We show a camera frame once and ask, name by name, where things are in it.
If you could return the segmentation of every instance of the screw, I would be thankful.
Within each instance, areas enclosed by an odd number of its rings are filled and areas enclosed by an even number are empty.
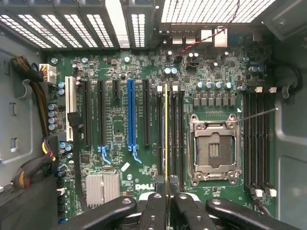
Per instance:
[[[161,198],[162,196],[160,195],[160,194],[156,194],[156,195],[154,195],[154,198],[157,198],[157,199],[159,199],[159,198]]]
[[[127,180],[128,180],[128,181],[131,181],[131,180],[132,180],[132,175],[131,175],[131,174],[128,174],[128,175],[127,175]]]
[[[54,65],[56,65],[56,64],[58,63],[58,59],[57,59],[56,57],[53,57],[53,58],[51,59],[51,63],[54,64]]]
[[[215,205],[220,205],[220,204],[221,204],[220,200],[213,200],[213,203],[214,203]]]
[[[184,200],[184,199],[187,199],[187,195],[185,195],[185,194],[180,194],[179,197],[180,197],[181,199],[183,199],[183,200]]]
[[[83,64],[86,64],[86,63],[88,62],[88,59],[87,59],[86,57],[84,57],[84,58],[81,59],[81,62],[82,62]]]
[[[127,205],[127,204],[130,204],[131,203],[131,200],[128,199],[128,198],[125,198],[123,201],[122,201],[123,204]]]

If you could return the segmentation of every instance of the black cable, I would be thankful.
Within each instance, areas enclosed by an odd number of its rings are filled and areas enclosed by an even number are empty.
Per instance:
[[[79,125],[80,125],[80,117],[77,112],[68,113],[67,114],[68,121],[70,126],[72,127],[72,137],[73,137],[73,162],[74,162],[74,171],[75,171],[75,190],[76,194],[79,198],[79,201],[84,209],[84,211],[90,210],[86,204],[86,200],[84,197],[83,189],[82,189],[82,175],[81,175],[81,167],[80,167],[80,150],[79,150]]]

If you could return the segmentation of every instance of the white pci slot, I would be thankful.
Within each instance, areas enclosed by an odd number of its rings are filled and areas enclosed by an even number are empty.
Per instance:
[[[66,100],[66,140],[73,141],[72,127],[69,125],[68,113],[77,111],[76,79],[65,77],[65,100]]]

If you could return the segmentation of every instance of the black pcie slot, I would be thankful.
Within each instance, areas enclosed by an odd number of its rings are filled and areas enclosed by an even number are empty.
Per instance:
[[[178,155],[179,155],[179,184],[180,191],[184,191],[184,114],[183,114],[184,92],[178,94]]]
[[[103,80],[98,81],[98,145],[106,145],[106,86]]]
[[[249,114],[249,94],[243,96],[243,116],[248,117]],[[243,140],[244,140],[244,184],[245,186],[250,184],[250,153],[249,153],[249,120],[245,120],[243,123]]]
[[[163,95],[158,93],[157,95],[157,157],[158,157],[158,175],[163,175]]]
[[[112,91],[113,91],[113,98],[119,99],[120,95],[120,81],[119,80],[112,80]]]
[[[271,109],[270,94],[264,99],[264,110]],[[264,118],[264,182],[270,182],[270,114],[263,115]]]
[[[150,98],[149,81],[143,80],[143,134],[144,145],[150,145]]]
[[[92,145],[92,99],[91,83],[87,80],[83,82],[83,135],[84,146]]]
[[[172,175],[178,175],[177,169],[177,93],[170,92],[171,99],[171,159],[172,159]]]

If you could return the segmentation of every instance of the blue clip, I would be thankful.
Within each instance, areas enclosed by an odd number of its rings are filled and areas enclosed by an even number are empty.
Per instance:
[[[106,152],[109,150],[109,146],[105,145],[105,146],[98,146],[98,152],[101,153],[102,159],[104,160],[104,162],[106,162],[107,164],[111,164],[111,160],[107,157]]]
[[[142,164],[142,161],[138,158],[138,145],[132,145],[132,155],[135,161],[137,161],[138,163]]]

